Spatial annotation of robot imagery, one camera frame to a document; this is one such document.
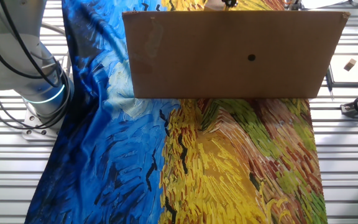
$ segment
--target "brush stroke pattern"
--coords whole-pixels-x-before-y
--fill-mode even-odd
[[[26,223],[327,222],[307,100],[134,98],[121,13],[204,4],[63,1],[75,94]]]

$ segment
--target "small wooden block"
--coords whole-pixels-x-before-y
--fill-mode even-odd
[[[354,65],[356,64],[356,60],[354,60],[353,58],[345,65],[345,67],[343,69],[345,69],[346,71],[350,71]]]

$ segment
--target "cardboard flap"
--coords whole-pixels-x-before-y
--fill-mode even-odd
[[[124,13],[137,98],[314,98],[348,12]]]

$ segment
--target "metal grid table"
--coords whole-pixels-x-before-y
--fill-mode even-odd
[[[358,8],[341,4],[321,10],[352,13],[335,55],[358,61]],[[64,29],[59,0],[47,2],[43,21]],[[54,31],[42,28],[41,41],[57,58],[67,53],[65,37]],[[358,88],[334,88],[333,93],[334,101],[323,85],[317,99],[310,101],[328,219],[332,224],[358,224],[358,119],[339,110],[341,103],[358,97]],[[0,91],[0,96],[13,116],[24,119],[25,105],[18,94]],[[53,144],[26,141],[21,131],[0,122],[0,223],[24,222]]]

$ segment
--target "blue fabric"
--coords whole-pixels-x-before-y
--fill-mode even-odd
[[[177,100],[133,96],[125,11],[152,0],[63,1],[75,94],[26,223],[157,223],[169,113]]]

